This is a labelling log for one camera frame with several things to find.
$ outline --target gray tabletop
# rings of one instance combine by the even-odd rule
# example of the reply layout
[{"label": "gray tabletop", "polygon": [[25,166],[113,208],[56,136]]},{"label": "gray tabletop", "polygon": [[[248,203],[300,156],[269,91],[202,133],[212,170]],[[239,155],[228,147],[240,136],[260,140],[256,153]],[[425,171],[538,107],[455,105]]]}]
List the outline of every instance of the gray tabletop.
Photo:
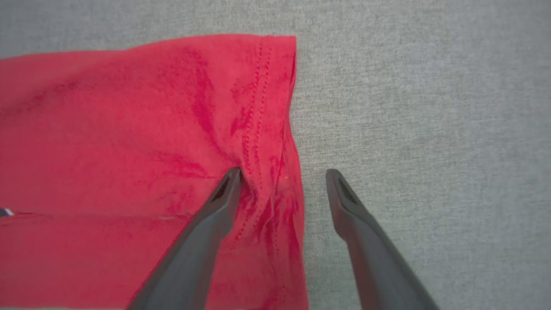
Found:
[{"label": "gray tabletop", "polygon": [[0,2],[0,57],[215,33],[297,36],[312,309],[359,309],[327,168],[442,309],[549,309],[550,1]]}]

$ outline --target red fabric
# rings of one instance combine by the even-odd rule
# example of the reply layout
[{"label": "red fabric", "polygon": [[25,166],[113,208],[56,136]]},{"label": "red fabric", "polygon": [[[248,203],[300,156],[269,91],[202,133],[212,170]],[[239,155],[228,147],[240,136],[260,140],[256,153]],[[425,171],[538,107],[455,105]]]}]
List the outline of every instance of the red fabric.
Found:
[{"label": "red fabric", "polygon": [[123,308],[227,169],[207,309],[306,309],[294,37],[0,60],[0,306]]}]

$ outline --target stitching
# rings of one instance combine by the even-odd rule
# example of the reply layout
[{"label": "stitching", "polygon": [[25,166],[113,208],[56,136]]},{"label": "stitching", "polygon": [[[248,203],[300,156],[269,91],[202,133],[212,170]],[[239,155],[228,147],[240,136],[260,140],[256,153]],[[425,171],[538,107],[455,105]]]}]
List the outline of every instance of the stitching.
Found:
[{"label": "stitching", "polygon": [[243,137],[243,149],[245,150],[243,153],[243,160],[249,175],[252,174],[251,165],[249,162],[249,141],[250,141],[250,135],[251,135],[252,117],[253,117],[253,112],[255,110],[254,108],[255,108],[255,100],[256,100],[256,91],[258,89],[258,82],[260,80],[260,59],[261,58],[262,58],[262,42],[260,42],[260,47],[258,49],[258,60],[256,62],[255,84],[252,92],[251,109],[249,109],[249,115],[247,116],[248,118],[247,131]]},{"label": "stitching", "polygon": [[268,50],[268,59],[266,60],[266,76],[264,80],[264,87],[262,88],[262,103],[260,104],[260,115],[258,117],[258,124],[256,126],[256,145],[255,145],[255,159],[258,169],[258,180],[260,191],[262,191],[262,178],[260,173],[260,157],[258,156],[258,144],[260,143],[260,125],[262,124],[262,114],[264,113],[264,105],[266,104],[266,87],[268,86],[268,73],[270,66],[270,56],[272,55],[272,48]]}]

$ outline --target seam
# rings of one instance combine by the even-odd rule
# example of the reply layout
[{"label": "seam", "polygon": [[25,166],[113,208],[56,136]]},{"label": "seam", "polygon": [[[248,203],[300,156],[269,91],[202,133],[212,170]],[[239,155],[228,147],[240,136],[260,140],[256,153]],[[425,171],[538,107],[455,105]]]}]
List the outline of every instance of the seam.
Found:
[{"label": "seam", "polygon": [[256,100],[256,92],[258,90],[258,82],[260,80],[260,60],[262,58],[262,41],[260,41],[260,47],[258,48],[258,57],[256,62],[256,72],[255,72],[255,83],[253,86],[252,91],[252,99],[251,99],[251,108],[249,109],[249,114],[247,116],[247,131],[245,135],[243,136],[243,160],[245,164],[245,169],[248,172],[248,175],[251,175],[251,165],[250,165],[250,159],[249,159],[249,142],[251,140],[251,127],[252,127],[252,119],[253,119],[253,113],[255,111],[255,100]]},{"label": "seam", "polygon": [[266,88],[268,87],[268,74],[269,74],[269,66],[270,66],[270,57],[272,55],[272,48],[270,47],[268,50],[268,57],[266,60],[266,76],[264,77],[264,87],[262,88],[262,101],[260,103],[260,112],[258,116],[258,123],[256,125],[256,144],[255,144],[255,160],[257,164],[258,169],[258,181],[260,188],[259,191],[262,191],[262,178],[261,178],[261,171],[260,171],[260,157],[258,155],[258,145],[260,144],[260,126],[262,125],[262,115],[264,113],[264,106],[266,104]]},{"label": "seam", "polygon": [[[260,82],[260,68],[261,68],[261,60],[262,60],[262,51],[263,51],[263,39],[260,39],[260,46],[258,48],[257,52],[257,62],[256,62],[256,72],[255,72],[255,83],[253,86],[253,92],[252,92],[252,99],[251,99],[251,108],[249,110],[249,114],[247,116],[247,131],[245,135],[243,136],[243,164],[245,165],[245,169],[247,171],[247,174],[252,176],[251,171],[251,161],[249,158],[249,143],[251,142],[251,128],[253,124],[253,118],[254,118],[254,112],[255,112],[255,103],[256,103],[256,93],[258,91],[258,83]],[[243,231],[245,230],[245,226],[247,225],[247,221],[243,223],[241,226],[241,229],[239,230],[239,233],[235,237],[235,243],[236,244],[243,235]]]}]

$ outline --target red t-shirt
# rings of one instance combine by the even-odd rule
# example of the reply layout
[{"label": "red t-shirt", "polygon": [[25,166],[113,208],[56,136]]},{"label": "red t-shirt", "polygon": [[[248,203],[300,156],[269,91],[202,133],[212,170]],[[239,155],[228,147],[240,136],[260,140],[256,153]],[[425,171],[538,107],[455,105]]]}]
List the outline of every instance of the red t-shirt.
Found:
[{"label": "red t-shirt", "polygon": [[206,309],[307,309],[294,70],[252,35],[0,60],[0,306],[124,308],[239,166]]}]

